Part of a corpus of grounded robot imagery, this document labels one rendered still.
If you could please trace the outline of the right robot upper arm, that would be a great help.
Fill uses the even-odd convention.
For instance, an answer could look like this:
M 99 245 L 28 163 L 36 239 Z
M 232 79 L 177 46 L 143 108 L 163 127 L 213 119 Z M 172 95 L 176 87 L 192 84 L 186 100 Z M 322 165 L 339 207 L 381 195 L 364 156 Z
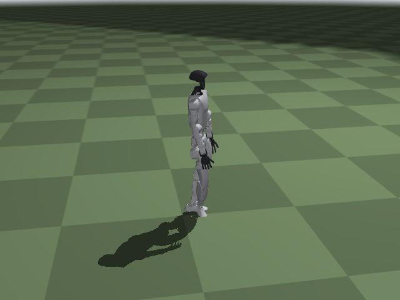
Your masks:
M 202 131 L 202 126 L 198 124 L 199 119 L 199 100 L 198 99 L 191 99 L 189 102 L 189 112 L 190 112 L 190 120 L 191 120 L 191 130 L 193 126 L 197 126 L 199 132 Z

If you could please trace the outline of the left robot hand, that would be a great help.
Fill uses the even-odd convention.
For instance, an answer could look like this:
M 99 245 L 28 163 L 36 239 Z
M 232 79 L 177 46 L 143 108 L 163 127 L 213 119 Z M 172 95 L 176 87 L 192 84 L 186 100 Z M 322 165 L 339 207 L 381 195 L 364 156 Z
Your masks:
M 212 134 L 212 137 L 210 137 L 210 140 L 211 140 L 211 145 L 212 145 L 212 153 L 214 154 L 213 146 L 214 146 L 215 153 L 216 153 L 215 145 L 217 146 L 217 148 L 219 148 L 219 146 L 218 146 L 218 144 L 216 143 L 216 141 L 214 141 L 214 139 L 213 139 L 213 133 L 212 133 L 212 132 L 211 132 L 211 134 Z M 207 137 L 207 134 L 206 134 L 206 137 Z M 214 143 L 215 143 L 215 145 L 214 145 Z

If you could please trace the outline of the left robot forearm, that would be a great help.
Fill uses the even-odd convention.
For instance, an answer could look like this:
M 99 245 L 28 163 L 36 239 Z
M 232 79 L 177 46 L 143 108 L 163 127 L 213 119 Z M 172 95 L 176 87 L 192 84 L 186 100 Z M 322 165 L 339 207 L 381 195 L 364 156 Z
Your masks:
M 212 128 L 211 128 L 211 117 L 210 117 L 210 119 L 207 119 L 207 124 L 206 124 L 206 128 L 205 128 L 205 132 L 206 132 L 208 138 L 211 138 L 211 137 L 212 137 L 212 134 L 211 134 L 211 132 L 212 132 Z

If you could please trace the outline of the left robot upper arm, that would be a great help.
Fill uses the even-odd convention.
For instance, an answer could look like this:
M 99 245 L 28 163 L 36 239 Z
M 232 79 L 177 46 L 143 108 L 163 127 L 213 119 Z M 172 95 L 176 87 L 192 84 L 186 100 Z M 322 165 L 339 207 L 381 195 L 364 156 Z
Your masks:
M 206 94 L 208 95 L 208 92 L 207 92 L 206 90 L 203 90 L 203 91 L 205 91 Z M 211 112 L 210 110 L 208 110 L 208 112 L 207 112 L 207 119 L 210 119 L 211 115 L 212 115 L 212 112 Z

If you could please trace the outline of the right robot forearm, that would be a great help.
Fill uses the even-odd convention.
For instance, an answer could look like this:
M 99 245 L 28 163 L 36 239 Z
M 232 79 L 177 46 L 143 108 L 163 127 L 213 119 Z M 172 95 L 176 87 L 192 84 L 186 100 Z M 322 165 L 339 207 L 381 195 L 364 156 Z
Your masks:
M 197 126 L 192 127 L 192 135 L 193 138 L 196 140 L 196 144 L 200 150 L 201 155 L 206 154 L 205 145 L 203 143 L 203 137 L 202 134 L 199 133 L 199 129 Z

